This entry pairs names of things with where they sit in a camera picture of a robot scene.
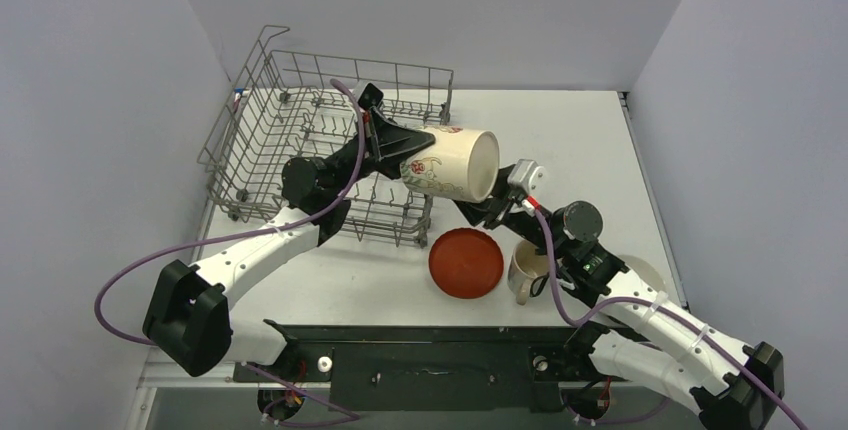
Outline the red plastic plate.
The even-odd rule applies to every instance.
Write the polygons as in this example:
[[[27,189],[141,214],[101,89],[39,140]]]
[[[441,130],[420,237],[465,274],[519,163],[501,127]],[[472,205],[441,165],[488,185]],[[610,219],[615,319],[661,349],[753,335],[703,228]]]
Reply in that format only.
[[[500,283],[504,273],[503,252],[485,232],[457,228],[433,243],[428,270],[443,293],[458,299],[478,299]]]

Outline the cream mug with floral print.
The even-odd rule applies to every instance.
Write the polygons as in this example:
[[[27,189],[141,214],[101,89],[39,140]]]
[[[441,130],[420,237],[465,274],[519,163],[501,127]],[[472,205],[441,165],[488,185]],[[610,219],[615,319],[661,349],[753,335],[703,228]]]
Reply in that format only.
[[[420,126],[435,144],[400,165],[407,188],[433,197],[479,203],[490,195],[500,166],[500,148],[490,131],[456,126]]]

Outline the cream mug with dragon print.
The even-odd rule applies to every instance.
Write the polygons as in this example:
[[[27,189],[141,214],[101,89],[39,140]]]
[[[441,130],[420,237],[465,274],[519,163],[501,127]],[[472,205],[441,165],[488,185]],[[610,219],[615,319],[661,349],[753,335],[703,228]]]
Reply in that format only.
[[[531,242],[522,240],[513,249],[507,283],[518,305],[525,305],[544,288],[549,273],[548,257]]]

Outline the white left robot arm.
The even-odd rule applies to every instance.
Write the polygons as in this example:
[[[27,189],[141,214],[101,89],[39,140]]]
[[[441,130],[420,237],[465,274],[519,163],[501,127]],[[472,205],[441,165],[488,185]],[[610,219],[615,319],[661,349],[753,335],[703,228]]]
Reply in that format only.
[[[330,83],[351,105],[352,139],[326,157],[289,159],[281,171],[284,205],[265,225],[227,237],[229,247],[208,258],[175,260],[160,272],[143,332],[192,377],[224,361],[258,363],[275,380],[291,377],[299,355],[284,333],[269,322],[235,321],[232,309],[266,277],[340,231],[357,182],[373,173],[399,178],[402,163],[436,142],[385,117],[384,94],[374,84]]]

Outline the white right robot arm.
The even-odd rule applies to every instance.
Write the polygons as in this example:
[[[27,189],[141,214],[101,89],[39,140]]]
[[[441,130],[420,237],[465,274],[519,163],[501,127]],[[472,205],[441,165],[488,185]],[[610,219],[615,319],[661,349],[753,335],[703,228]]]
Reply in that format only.
[[[458,202],[473,226],[505,227],[545,260],[543,285],[573,327],[564,350],[578,377],[637,383],[683,405],[706,429],[763,429],[783,402],[783,356],[730,337],[669,300],[602,246],[600,211],[574,201],[550,211],[531,194],[539,166],[499,170],[479,203]]]

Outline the white bowl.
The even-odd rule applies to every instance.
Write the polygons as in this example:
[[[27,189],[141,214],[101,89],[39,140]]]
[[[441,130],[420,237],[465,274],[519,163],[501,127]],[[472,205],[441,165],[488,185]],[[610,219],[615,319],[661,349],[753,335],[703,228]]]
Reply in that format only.
[[[633,255],[619,255],[618,258],[624,264],[628,279],[632,282],[640,281],[640,294],[667,291],[662,275],[649,262]]]

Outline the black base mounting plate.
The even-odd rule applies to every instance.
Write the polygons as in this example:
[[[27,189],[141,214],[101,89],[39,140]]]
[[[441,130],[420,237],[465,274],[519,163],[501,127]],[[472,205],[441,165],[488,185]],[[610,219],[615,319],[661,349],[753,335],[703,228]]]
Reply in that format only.
[[[562,389],[600,379],[571,327],[305,326],[283,329],[292,344],[258,375],[323,385],[331,402],[355,411],[558,412]]]

